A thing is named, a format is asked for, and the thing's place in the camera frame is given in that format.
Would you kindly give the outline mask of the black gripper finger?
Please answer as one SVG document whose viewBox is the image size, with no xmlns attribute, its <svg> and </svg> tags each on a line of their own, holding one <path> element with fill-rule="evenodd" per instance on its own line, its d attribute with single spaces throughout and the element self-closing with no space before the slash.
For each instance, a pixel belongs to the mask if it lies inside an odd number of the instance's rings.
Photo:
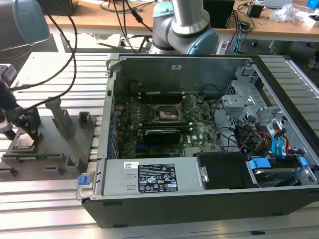
<svg viewBox="0 0 319 239">
<path fill-rule="evenodd" d="M 40 123 L 41 119 L 37 108 L 19 110 L 18 117 L 14 120 L 14 125 L 23 129 L 33 140 L 37 140 L 39 137 Z"/>
<path fill-rule="evenodd" d="M 6 123 L 2 126 L 2 134 L 4 134 L 7 137 L 7 139 L 14 140 L 15 132 L 12 130 L 11 123 Z"/>
</svg>

